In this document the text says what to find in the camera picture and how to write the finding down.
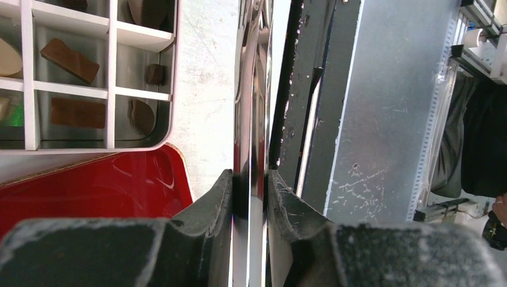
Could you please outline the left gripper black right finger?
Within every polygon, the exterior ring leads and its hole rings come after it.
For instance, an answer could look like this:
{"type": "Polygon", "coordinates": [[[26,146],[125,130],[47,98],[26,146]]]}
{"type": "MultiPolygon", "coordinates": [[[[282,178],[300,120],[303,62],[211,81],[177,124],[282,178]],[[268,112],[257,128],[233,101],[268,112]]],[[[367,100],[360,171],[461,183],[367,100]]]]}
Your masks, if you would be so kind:
{"type": "Polygon", "coordinates": [[[454,224],[339,225],[267,175],[270,286],[504,286],[486,242],[454,224]]]}

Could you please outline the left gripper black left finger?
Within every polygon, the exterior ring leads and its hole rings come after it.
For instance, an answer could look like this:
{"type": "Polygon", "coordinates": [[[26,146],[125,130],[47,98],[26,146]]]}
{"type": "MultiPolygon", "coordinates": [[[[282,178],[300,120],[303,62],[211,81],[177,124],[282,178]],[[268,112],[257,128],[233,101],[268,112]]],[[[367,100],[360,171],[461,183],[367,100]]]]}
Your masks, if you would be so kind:
{"type": "Polygon", "coordinates": [[[1,243],[2,286],[227,286],[233,172],[170,219],[55,218],[1,243]]]}

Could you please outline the red plastic tray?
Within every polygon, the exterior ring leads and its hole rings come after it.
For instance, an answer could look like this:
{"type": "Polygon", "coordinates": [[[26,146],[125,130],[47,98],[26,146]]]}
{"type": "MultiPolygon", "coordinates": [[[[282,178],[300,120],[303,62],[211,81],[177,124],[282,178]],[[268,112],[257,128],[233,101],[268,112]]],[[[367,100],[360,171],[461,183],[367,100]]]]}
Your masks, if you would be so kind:
{"type": "Polygon", "coordinates": [[[167,143],[1,184],[1,236],[34,218],[171,218],[193,203],[183,154],[167,143]]]}

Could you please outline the white divided chocolate box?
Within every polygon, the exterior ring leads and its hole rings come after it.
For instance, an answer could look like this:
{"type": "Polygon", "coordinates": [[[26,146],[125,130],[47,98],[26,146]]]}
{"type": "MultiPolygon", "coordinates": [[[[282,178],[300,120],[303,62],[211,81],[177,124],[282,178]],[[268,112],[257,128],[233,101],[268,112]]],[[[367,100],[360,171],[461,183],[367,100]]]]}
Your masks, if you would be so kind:
{"type": "Polygon", "coordinates": [[[180,11],[179,1],[2,1],[1,153],[165,144],[180,11]]]}

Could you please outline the silver metal tongs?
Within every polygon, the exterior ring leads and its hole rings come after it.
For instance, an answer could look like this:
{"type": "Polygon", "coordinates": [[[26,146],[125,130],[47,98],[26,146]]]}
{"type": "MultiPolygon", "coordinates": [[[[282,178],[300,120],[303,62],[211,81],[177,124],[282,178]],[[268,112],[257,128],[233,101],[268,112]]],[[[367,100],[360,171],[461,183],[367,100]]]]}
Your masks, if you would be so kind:
{"type": "Polygon", "coordinates": [[[264,282],[272,27],[273,1],[239,2],[234,76],[233,286],[261,286],[264,282]]]}

